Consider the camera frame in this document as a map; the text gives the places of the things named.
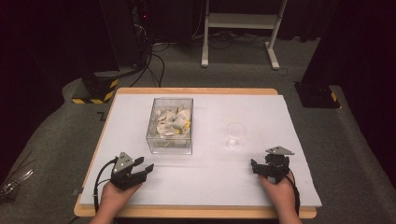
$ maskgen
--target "transparent container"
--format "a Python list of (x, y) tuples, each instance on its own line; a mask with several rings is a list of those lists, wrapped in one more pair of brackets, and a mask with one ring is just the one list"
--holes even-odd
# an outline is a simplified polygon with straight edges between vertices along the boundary
[(151, 153), (192, 154), (192, 98), (155, 98), (146, 139)]

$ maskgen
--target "human hand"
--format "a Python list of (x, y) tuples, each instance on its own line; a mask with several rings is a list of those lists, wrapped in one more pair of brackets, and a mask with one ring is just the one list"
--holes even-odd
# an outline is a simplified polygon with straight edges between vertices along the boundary
[[(284, 177), (279, 183), (273, 184), (262, 175), (258, 175), (258, 177), (276, 208), (279, 223), (302, 223), (295, 211), (293, 185), (289, 180)], [(288, 173), (288, 178), (294, 182), (292, 173)]]
[(103, 186), (99, 210), (90, 223), (111, 223), (114, 216), (125, 206), (142, 185), (139, 184), (127, 190), (121, 190), (111, 182), (107, 182)]

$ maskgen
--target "dark background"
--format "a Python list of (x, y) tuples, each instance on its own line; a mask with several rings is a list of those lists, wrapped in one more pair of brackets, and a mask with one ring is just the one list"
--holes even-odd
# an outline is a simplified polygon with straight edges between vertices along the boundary
[[(265, 1), (268, 11), (258, 11), (263, 1), (241, 2), (211, 1), (211, 9), (272, 13), (279, 4)], [(151, 3), (156, 35), (189, 44), (199, 24), (201, 2)], [(321, 37), (308, 66), (308, 71), (314, 71), (308, 81), (342, 87), (370, 148), (395, 186), (394, 5), (391, 1), (289, 0), (278, 37), (300, 36), (302, 41)], [(198, 34), (203, 26), (201, 21)], [(35, 129), (63, 104), (62, 87), (83, 75), (76, 59), (87, 64), (90, 72), (114, 70), (118, 65), (99, 1), (2, 1), (0, 36), (3, 181)]]

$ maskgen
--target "black cable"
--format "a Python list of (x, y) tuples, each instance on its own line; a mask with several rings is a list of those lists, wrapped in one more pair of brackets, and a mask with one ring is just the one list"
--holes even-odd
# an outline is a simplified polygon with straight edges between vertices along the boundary
[(67, 222), (67, 224), (72, 224), (72, 223), (75, 222), (77, 219), (79, 219), (79, 217), (74, 217), (74, 218), (71, 219), (69, 222)]
[(148, 68), (148, 70), (149, 70), (149, 72), (150, 72), (150, 74), (151, 74), (151, 78), (152, 78), (152, 82), (153, 82), (153, 84), (154, 84), (154, 87), (157, 87), (157, 84), (155, 83), (155, 81), (157, 81), (157, 82), (160, 82), (160, 81), (159, 81), (158, 78), (154, 75), (154, 73), (151, 71), (150, 68)]
[[(161, 63), (163, 63), (163, 71), (164, 71), (165, 70), (165, 63), (163, 62), (163, 59), (160, 56), (156, 55), (156, 54), (151, 54), (151, 55), (154, 56), (154, 57), (157, 57), (158, 59), (161, 60)], [(161, 72), (161, 77), (160, 77), (160, 81), (158, 82), (158, 87), (161, 87), (162, 82), (163, 82), (163, 71)]]
[(102, 180), (101, 182), (98, 183), (98, 186), (105, 183), (106, 181), (109, 181), (110, 179)]
[(270, 38), (270, 36), (266, 36), (265, 38), (258, 40), (259, 37), (260, 37), (259, 35), (256, 35), (256, 37), (254, 39), (252, 39), (252, 40), (234, 40), (234, 43), (237, 43), (237, 44), (256, 44), (256, 43), (260, 43), (260, 42), (266, 41), (268, 38)]
[(208, 45), (210, 48), (212, 48), (212, 49), (227, 49), (227, 48), (229, 48), (229, 47), (233, 44), (233, 37), (230, 36), (230, 35), (226, 35), (226, 37), (229, 37), (229, 39), (231, 39), (231, 40), (229, 41), (228, 39), (223, 38), (223, 36), (215, 36), (215, 39), (218, 40), (218, 41), (227, 41), (227, 42), (230, 43), (230, 44), (228, 44), (227, 46), (225, 46), (225, 47), (223, 47), (223, 48), (218, 48), (218, 47), (215, 47), (215, 46), (210, 45), (210, 44), (207, 44), (207, 45)]
[(192, 37), (194, 37), (197, 33), (198, 33), (198, 30), (199, 30), (199, 27), (200, 27), (200, 25), (201, 25), (201, 20), (202, 20), (202, 15), (204, 14), (204, 1), (201, 1), (201, 13), (200, 13), (200, 15), (199, 15), (199, 20), (198, 20), (198, 25), (197, 25), (197, 29), (195, 30), (195, 32), (194, 32), (194, 34), (192, 35)]
[(106, 169), (106, 167), (107, 167), (108, 165), (110, 165), (110, 164), (112, 164), (112, 163), (116, 163), (118, 159), (119, 159), (119, 158), (116, 157), (114, 160), (111, 160), (111, 161), (109, 161), (108, 163), (106, 163), (106, 165), (104, 165), (104, 166), (102, 167), (102, 169), (99, 171), (98, 176), (96, 177), (95, 186), (94, 186), (94, 189), (93, 189), (93, 202), (94, 202), (94, 205), (95, 205), (95, 213), (96, 213), (96, 212), (98, 211), (98, 209), (99, 209), (98, 186), (99, 186), (99, 179), (100, 179), (100, 176), (102, 175), (102, 172)]
[(289, 171), (291, 172), (291, 175), (293, 176), (293, 179), (294, 179), (293, 191), (294, 191), (295, 210), (296, 210), (297, 215), (300, 215), (300, 203), (301, 203), (300, 202), (300, 192), (298, 191), (296, 183), (295, 183), (296, 179), (294, 178), (294, 173), (291, 171), (291, 169), (289, 169)]
[(148, 63), (146, 64), (145, 69), (143, 69), (143, 71), (140, 73), (140, 76), (137, 78), (137, 80), (135, 80), (134, 83), (132, 83), (131, 86), (129, 86), (129, 87), (132, 87), (134, 84), (136, 84), (136, 82), (139, 81), (139, 79), (143, 76), (143, 74), (145, 74), (145, 72), (149, 68), (149, 64), (151, 62), (151, 55), (152, 54), (150, 53), (149, 58), (148, 58)]
[(166, 42), (166, 43), (163, 43), (163, 44), (167, 44), (164, 49), (156, 49), (156, 50), (153, 50), (152, 52), (161, 52), (161, 51), (164, 51), (164, 50), (169, 49), (171, 47), (171, 43), (169, 43), (169, 42)]

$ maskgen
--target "white shelf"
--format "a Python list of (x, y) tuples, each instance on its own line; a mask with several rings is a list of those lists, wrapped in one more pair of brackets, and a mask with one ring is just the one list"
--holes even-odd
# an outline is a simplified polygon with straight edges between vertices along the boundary
[(210, 13), (209, 27), (274, 29), (276, 15)]
[(242, 28), (242, 29), (262, 29), (272, 30), (271, 39), (265, 43), (265, 49), (268, 52), (271, 65), (274, 70), (280, 68), (277, 62), (274, 44), (276, 35), (279, 30), (280, 23), (282, 22), (283, 12), (285, 10), (288, 0), (280, 0), (280, 9), (275, 15), (258, 15), (258, 14), (237, 14), (237, 13), (211, 13), (209, 11), (209, 0), (206, 0), (205, 9), (205, 31), (204, 31), (204, 44), (202, 49), (202, 67), (209, 66), (209, 47), (208, 36), (209, 28), (222, 27), (222, 28)]

